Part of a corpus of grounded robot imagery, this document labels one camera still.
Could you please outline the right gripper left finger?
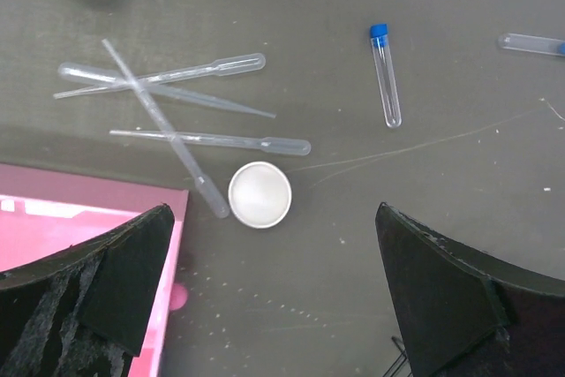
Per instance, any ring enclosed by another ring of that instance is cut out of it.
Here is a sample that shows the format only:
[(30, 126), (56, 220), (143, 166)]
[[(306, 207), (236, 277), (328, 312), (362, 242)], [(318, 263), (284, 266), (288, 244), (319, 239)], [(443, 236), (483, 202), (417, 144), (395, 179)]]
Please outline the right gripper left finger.
[(3, 376), (126, 376), (140, 355), (175, 216), (161, 204), (1, 274)]

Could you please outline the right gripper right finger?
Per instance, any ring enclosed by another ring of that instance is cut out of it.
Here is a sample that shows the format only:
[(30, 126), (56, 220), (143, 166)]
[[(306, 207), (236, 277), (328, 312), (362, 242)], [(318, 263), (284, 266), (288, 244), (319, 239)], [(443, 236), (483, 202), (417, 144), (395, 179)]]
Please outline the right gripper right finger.
[(380, 255), (414, 376), (562, 376), (564, 282), (441, 235), (387, 203)]

